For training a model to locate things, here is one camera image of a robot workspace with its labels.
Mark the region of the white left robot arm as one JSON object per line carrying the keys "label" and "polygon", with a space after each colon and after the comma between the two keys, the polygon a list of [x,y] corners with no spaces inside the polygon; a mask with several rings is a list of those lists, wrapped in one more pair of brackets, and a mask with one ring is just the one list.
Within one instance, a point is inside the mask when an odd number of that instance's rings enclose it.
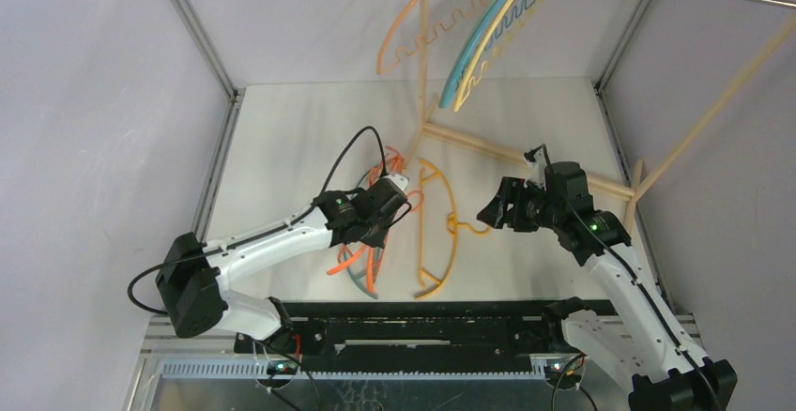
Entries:
{"label": "white left robot arm", "polygon": [[365,190],[322,192],[302,212],[258,231],[207,243],[195,233],[178,236],[155,278],[175,334],[189,339],[227,330],[283,351],[294,329],[282,302],[241,293],[236,283],[311,251],[352,243],[384,247],[408,202],[408,186],[407,177],[388,174]]}

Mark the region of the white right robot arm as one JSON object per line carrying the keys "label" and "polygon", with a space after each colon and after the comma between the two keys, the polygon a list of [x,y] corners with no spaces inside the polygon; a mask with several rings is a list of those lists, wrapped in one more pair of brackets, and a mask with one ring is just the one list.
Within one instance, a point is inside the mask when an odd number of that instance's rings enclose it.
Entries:
{"label": "white right robot arm", "polygon": [[636,260],[632,239],[610,211],[598,210],[586,173],[573,161],[543,168],[543,181],[505,176],[478,221],[515,232],[551,230],[605,293],[628,337],[599,321],[579,297],[549,305],[543,341],[591,358],[622,388],[632,410],[724,410],[738,382],[684,329]]}

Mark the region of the pale yellow wavy hanger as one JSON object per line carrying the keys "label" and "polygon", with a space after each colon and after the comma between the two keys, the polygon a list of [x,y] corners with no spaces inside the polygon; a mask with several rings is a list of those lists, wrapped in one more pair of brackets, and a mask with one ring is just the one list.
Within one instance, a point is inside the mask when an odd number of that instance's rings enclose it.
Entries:
{"label": "pale yellow wavy hanger", "polygon": [[500,56],[508,42],[522,29],[542,2],[543,0],[509,0],[500,9],[495,19],[488,25],[474,58],[467,66],[464,81],[449,107],[456,112],[461,109],[472,89],[490,69],[490,63]]}

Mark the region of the light blue wavy hanger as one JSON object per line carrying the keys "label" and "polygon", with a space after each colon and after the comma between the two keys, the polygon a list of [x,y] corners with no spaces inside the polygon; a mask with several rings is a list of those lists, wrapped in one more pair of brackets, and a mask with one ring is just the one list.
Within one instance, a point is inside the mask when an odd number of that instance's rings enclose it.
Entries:
{"label": "light blue wavy hanger", "polygon": [[492,0],[482,12],[478,23],[473,27],[456,61],[453,63],[452,70],[443,86],[437,105],[438,108],[445,109],[452,104],[456,93],[464,81],[467,66],[474,58],[476,49],[486,34],[488,25],[495,19],[500,9],[508,1],[509,0]]}

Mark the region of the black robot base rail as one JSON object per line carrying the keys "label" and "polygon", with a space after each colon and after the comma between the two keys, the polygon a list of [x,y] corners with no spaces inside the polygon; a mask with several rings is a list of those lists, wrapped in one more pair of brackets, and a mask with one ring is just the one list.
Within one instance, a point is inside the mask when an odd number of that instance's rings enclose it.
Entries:
{"label": "black robot base rail", "polygon": [[288,302],[293,326],[237,354],[299,359],[311,373],[534,375],[535,358],[577,354],[555,335],[550,300]]}

